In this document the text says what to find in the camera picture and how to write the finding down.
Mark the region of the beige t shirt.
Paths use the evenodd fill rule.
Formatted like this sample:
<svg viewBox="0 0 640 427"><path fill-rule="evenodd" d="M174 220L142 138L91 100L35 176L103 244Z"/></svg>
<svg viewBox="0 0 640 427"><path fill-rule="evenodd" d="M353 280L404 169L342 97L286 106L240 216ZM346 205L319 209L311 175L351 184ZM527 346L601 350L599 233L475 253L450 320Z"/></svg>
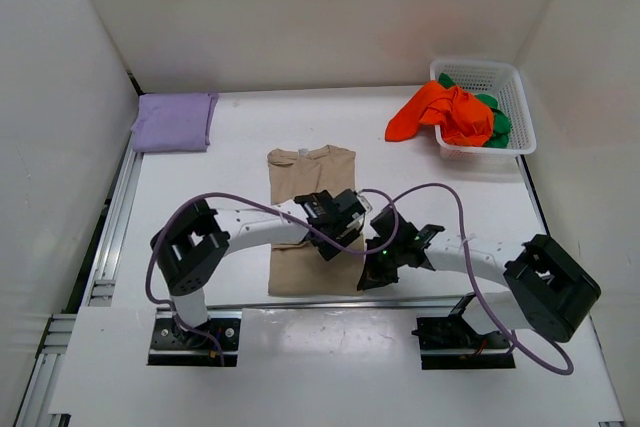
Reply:
<svg viewBox="0 0 640 427"><path fill-rule="evenodd" d="M274 149L267 154L270 195L280 204L298 195L355 188L356 153L325 145L315 150ZM364 258L339 253L324 260L309 242L271 249L268 294L275 297L355 296Z"/></svg>

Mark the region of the orange t shirt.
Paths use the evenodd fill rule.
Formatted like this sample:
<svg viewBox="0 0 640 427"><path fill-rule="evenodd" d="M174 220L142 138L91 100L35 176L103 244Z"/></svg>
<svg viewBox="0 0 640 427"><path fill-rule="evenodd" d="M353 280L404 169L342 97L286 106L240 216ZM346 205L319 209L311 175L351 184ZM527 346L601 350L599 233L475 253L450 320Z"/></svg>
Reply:
<svg viewBox="0 0 640 427"><path fill-rule="evenodd" d="M443 141L463 147L482 147L493 135L490 106L459 86L444 87L432 80L424 84L388 122L384 138L402 142L422 126L440 128Z"/></svg>

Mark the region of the purple t shirt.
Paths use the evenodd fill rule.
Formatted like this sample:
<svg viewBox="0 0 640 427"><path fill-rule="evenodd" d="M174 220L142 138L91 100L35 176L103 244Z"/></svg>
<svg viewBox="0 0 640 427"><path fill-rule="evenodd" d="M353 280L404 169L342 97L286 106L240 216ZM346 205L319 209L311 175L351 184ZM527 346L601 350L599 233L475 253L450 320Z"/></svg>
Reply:
<svg viewBox="0 0 640 427"><path fill-rule="evenodd" d="M144 94L131 127L139 153L205 152L217 93Z"/></svg>

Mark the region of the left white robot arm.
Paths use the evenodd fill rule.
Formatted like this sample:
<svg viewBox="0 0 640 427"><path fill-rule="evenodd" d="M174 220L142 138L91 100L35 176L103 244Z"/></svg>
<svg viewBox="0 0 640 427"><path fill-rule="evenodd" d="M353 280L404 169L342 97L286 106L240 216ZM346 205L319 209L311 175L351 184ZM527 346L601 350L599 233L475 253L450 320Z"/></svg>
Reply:
<svg viewBox="0 0 640 427"><path fill-rule="evenodd" d="M219 264L240 251L270 246L290 266L288 277L325 295L325 283L361 268L361 230L372 207L346 189L299 195L273 205L242 200L239 209L214 209L212 194L183 205L152 238L150 269L159 269L169 297L165 305L183 331L201 330L209 320L205 286Z"/></svg>

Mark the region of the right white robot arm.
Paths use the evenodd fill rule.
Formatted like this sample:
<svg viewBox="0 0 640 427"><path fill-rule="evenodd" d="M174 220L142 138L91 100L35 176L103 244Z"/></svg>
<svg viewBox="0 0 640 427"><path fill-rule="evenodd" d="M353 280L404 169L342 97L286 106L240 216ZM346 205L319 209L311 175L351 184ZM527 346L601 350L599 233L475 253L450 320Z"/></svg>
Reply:
<svg viewBox="0 0 640 427"><path fill-rule="evenodd" d="M598 283L548 235L536 234L522 244L463 242L440 225L418 229L405 219L387 248L366 257L357 289L396 283L404 266L465 274L465 247L474 276L507 289L484 299L510 330L529 329L566 343L601 296Z"/></svg>

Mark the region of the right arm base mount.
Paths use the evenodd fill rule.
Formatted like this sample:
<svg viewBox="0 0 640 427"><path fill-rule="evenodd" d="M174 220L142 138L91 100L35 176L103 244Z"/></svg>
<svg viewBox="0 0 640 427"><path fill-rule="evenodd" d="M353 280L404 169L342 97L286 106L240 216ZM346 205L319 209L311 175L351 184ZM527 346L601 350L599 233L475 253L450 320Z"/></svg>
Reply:
<svg viewBox="0 0 640 427"><path fill-rule="evenodd" d="M476 333L460 316L418 317L423 371L509 370L516 367L510 341L500 332Z"/></svg>

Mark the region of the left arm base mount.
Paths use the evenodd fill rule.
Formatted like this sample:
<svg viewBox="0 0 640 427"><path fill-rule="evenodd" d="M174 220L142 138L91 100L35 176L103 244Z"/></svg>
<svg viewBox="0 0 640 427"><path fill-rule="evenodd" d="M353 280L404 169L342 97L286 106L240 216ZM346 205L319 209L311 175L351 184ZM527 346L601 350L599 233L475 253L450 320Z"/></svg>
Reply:
<svg viewBox="0 0 640 427"><path fill-rule="evenodd" d="M158 311L149 343L150 366L232 368L238 363L242 314L239 310L209 310L209 321L198 327L208 337L178 326L169 311Z"/></svg>

